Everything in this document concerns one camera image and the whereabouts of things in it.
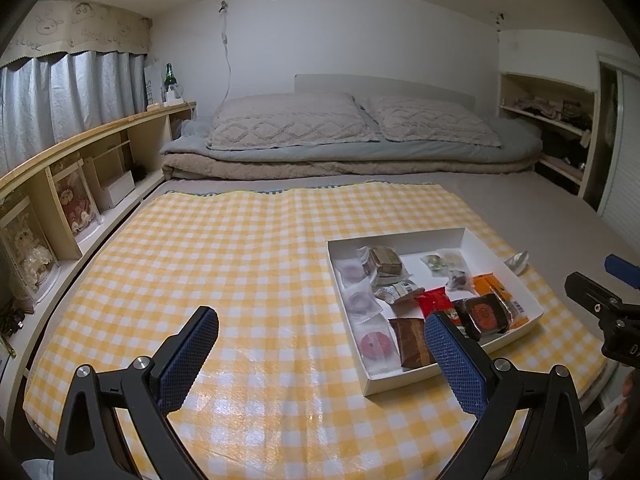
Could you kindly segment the brown snack bar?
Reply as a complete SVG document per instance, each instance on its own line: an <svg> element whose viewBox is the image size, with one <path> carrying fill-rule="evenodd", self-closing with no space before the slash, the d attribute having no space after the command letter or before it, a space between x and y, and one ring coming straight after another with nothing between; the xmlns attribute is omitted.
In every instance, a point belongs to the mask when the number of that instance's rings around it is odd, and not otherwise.
<svg viewBox="0 0 640 480"><path fill-rule="evenodd" d="M434 363L425 342L423 318L392 318L390 326L396 335L403 368L416 370Z"/></svg>

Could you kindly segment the green white pastry packet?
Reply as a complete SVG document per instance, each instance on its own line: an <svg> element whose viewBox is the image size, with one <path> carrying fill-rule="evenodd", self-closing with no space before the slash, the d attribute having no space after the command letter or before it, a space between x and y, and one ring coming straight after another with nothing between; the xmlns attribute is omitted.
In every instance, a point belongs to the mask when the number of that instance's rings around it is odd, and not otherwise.
<svg viewBox="0 0 640 480"><path fill-rule="evenodd" d="M449 266L446 258L437 254L428 254L421 258L433 276L446 276Z"/></svg>

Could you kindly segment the orange snack packet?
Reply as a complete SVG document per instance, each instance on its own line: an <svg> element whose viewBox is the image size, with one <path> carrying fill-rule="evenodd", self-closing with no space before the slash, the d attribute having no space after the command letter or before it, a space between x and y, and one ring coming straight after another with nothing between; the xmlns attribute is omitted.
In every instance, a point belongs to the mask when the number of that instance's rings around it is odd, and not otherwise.
<svg viewBox="0 0 640 480"><path fill-rule="evenodd" d="M494 274L486 273L475 275L473 285L480 295L494 294L497 297L503 310L506 311L506 318L508 319L510 330L515 330L529 321L524 309Z"/></svg>

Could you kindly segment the silver foil snack block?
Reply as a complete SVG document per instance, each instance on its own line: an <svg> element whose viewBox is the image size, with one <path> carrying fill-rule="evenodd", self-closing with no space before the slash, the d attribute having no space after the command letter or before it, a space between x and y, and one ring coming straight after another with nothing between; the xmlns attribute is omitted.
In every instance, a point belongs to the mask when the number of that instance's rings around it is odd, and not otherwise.
<svg viewBox="0 0 640 480"><path fill-rule="evenodd" d="M363 246L357 249L357 256L373 287L393 285L410 276L398 253L390 247Z"/></svg>

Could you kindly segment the silver white snack packet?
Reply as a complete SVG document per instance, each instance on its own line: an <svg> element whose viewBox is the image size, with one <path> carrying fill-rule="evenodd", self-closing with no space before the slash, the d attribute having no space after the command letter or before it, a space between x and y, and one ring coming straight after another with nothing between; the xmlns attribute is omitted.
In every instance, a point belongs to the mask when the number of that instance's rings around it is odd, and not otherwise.
<svg viewBox="0 0 640 480"><path fill-rule="evenodd" d="M416 296L420 296L423 293L424 288L413 283L413 281L400 281L378 288L374 296L389 306L394 306L395 304L401 304L404 301L416 298Z"/></svg>

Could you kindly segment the red snack packet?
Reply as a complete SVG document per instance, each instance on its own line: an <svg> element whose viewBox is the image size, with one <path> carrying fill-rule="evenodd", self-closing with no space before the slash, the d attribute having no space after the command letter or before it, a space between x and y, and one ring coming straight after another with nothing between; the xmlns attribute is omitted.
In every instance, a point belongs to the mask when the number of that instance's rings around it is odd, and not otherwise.
<svg viewBox="0 0 640 480"><path fill-rule="evenodd" d="M414 300L416 300L424 318L428 318L435 312L444 312L454 325L461 326L458 312L449 299L445 286L426 290L422 295L416 296Z"/></svg>

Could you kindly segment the pink round cookie packet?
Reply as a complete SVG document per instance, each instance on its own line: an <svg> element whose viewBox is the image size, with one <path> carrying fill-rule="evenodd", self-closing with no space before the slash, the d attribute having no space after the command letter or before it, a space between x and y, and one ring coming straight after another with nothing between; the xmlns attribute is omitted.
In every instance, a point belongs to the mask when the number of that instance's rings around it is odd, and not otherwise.
<svg viewBox="0 0 640 480"><path fill-rule="evenodd" d="M400 357L390 323L382 314L352 326L363 366L370 376L396 373Z"/></svg>

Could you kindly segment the yellow checkered mat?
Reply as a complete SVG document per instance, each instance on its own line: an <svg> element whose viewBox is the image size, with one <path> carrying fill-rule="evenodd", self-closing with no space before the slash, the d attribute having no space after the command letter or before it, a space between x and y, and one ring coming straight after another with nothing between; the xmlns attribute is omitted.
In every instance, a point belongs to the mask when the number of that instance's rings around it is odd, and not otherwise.
<svg viewBox="0 0 640 480"><path fill-rule="evenodd" d="M149 356L204 304L219 338L170 420L209 478L434 478L472 418L437 377L362 395L326 244L446 228L511 255L434 184L157 197L93 259L29 373L24 411L55 437L79 365Z"/></svg>

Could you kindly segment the green glass bottle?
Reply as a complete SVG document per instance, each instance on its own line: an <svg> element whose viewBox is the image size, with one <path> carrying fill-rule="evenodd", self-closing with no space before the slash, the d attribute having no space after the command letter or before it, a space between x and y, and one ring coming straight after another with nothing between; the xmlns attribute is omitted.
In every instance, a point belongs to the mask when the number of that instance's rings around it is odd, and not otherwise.
<svg viewBox="0 0 640 480"><path fill-rule="evenodd" d="M164 91L165 101L175 101L177 89L177 79L174 74L174 69L170 63L166 64L165 78L164 78Z"/></svg>

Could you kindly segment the beige ring cookie packet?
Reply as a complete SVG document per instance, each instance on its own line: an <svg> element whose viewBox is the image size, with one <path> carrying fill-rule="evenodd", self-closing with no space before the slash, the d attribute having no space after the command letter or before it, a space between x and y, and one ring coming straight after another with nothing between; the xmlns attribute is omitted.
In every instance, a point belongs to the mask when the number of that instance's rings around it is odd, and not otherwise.
<svg viewBox="0 0 640 480"><path fill-rule="evenodd" d="M459 249L442 250L439 255L448 269L463 269L468 266Z"/></svg>

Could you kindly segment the dark mooncake tray pack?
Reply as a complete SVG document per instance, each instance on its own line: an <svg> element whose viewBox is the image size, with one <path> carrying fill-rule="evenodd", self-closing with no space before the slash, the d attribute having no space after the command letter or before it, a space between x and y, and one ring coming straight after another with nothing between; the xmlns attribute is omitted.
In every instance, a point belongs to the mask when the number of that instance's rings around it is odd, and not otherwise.
<svg viewBox="0 0 640 480"><path fill-rule="evenodd" d="M459 299L452 304L466 336L475 341L509 329L506 308L495 294Z"/></svg>

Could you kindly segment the white storage box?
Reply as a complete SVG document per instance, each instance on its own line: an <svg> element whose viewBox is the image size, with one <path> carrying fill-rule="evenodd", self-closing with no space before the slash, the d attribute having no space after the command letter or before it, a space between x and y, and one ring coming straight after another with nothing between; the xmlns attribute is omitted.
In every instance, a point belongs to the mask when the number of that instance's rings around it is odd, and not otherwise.
<svg viewBox="0 0 640 480"><path fill-rule="evenodd" d="M85 176L99 211L115 208L134 190L134 178L125 167L129 141L84 159Z"/></svg>

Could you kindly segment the purple round cookie packet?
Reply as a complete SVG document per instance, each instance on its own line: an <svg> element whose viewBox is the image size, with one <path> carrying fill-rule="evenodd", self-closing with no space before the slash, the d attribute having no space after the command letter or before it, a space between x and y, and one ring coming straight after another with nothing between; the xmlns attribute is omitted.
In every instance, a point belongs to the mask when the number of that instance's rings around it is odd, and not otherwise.
<svg viewBox="0 0 640 480"><path fill-rule="evenodd" d="M349 321L355 324L367 322L383 312L367 280L347 287L343 300Z"/></svg>

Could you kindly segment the clear dark candy packet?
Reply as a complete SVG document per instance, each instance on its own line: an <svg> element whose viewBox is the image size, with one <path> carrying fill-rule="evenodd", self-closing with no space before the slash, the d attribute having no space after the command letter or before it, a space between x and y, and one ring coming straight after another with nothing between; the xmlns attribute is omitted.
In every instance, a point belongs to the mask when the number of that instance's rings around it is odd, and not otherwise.
<svg viewBox="0 0 640 480"><path fill-rule="evenodd" d="M461 292L462 290L472 292L474 290L473 278L468 271L450 268L447 270L447 278L446 289L448 292Z"/></svg>

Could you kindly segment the folded grey beige blankets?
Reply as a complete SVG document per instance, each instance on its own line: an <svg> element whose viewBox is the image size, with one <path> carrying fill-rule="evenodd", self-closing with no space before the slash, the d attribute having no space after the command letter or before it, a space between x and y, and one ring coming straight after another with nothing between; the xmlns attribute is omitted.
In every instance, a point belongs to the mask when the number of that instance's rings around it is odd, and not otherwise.
<svg viewBox="0 0 640 480"><path fill-rule="evenodd" d="M179 120L178 138L160 149L168 179L282 180L375 174L508 174L540 159L540 130L521 119L488 117L499 146L445 141L375 142L216 151L207 146L210 118Z"/></svg>

